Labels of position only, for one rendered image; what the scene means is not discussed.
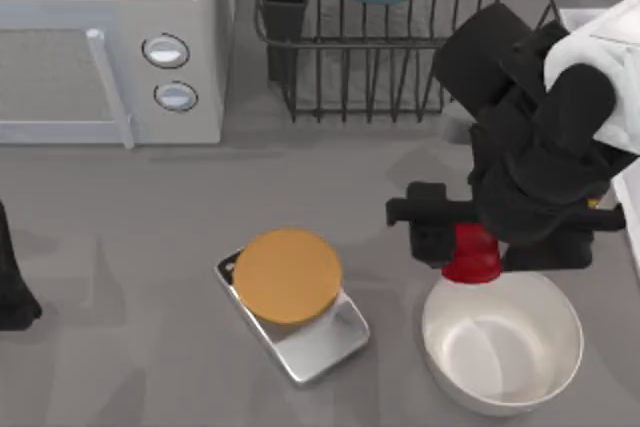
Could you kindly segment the red cup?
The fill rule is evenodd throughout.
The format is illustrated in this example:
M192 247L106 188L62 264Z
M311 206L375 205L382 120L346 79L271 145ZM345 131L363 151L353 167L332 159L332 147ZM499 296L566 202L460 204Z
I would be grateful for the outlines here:
M441 269L446 279L463 284L482 284L501 275L498 241L481 224L458 223L454 233L452 259Z

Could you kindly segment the white bowl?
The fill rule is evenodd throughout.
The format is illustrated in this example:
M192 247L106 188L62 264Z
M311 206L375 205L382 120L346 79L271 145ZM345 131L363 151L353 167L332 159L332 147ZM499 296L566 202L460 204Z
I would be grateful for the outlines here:
M568 297L537 272L476 285L438 280L424 302L421 336L440 388L491 417L530 412L557 397L585 347Z

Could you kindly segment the white jar with orange lid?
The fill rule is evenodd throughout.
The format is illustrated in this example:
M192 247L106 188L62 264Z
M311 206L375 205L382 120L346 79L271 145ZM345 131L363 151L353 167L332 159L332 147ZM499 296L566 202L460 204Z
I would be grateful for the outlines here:
M257 235L237 257L232 274L242 305L280 325L303 324L324 313L337 299L342 280L334 247L299 228Z

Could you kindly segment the silver kitchen scale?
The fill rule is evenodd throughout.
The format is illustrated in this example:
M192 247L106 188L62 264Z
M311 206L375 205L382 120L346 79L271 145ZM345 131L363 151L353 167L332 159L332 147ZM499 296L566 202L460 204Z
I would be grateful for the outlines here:
M257 317L240 301L234 286L240 254L223 258L214 272L254 337L296 385L314 383L367 346L369 324L345 290L323 313L301 324L276 324Z

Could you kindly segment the round microwave knob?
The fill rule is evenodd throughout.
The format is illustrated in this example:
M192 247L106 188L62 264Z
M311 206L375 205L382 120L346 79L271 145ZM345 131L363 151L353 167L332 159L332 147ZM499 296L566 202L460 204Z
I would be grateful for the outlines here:
M170 112L188 112L199 100L193 87L178 81L156 86L153 96L160 107Z
M159 69L179 69L190 60L190 50L186 42L169 33L145 39L141 45L141 52L152 66Z

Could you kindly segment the pale microwave oven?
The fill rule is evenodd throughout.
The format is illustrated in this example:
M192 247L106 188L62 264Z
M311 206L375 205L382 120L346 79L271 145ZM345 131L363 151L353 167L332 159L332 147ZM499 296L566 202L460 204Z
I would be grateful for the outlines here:
M220 140L233 47L235 0L0 0L0 29L105 32L112 66L132 116L135 146L215 144ZM189 62L159 69L142 42L162 33L186 42ZM184 82L198 93L188 112L170 112L154 89Z

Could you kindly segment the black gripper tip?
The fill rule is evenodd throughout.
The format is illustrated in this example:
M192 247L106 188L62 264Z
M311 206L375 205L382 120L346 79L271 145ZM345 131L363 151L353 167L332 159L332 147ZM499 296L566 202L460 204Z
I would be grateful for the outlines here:
M29 329L43 309L19 269L8 218L0 201L0 332Z

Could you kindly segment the glass microwave door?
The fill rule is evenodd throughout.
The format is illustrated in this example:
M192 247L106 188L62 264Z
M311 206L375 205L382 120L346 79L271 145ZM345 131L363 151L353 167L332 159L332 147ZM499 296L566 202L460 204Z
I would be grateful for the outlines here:
M87 30L0 29L0 144L123 145Z

